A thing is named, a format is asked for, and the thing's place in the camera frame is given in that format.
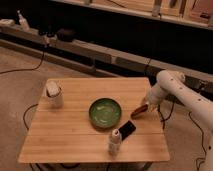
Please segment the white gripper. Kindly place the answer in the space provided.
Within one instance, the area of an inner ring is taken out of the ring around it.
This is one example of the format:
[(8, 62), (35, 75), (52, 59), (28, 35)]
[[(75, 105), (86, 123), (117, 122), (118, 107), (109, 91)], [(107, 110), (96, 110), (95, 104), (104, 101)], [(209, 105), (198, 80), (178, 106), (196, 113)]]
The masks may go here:
[(158, 98), (151, 94), (148, 93), (142, 100), (142, 105), (146, 105), (147, 106), (147, 111), (151, 112), (153, 111), (157, 105), (158, 105)]

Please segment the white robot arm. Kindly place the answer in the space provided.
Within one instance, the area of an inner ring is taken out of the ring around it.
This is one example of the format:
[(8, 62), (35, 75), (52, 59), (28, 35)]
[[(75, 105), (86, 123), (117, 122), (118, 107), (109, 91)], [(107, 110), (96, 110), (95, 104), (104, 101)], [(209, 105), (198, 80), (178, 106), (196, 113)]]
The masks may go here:
[(155, 85), (146, 93), (142, 104), (152, 110), (169, 94), (184, 104), (211, 131), (210, 149), (207, 151), (202, 171), (213, 171), (213, 102), (188, 88), (184, 82), (185, 75), (181, 72), (160, 71), (156, 76)]

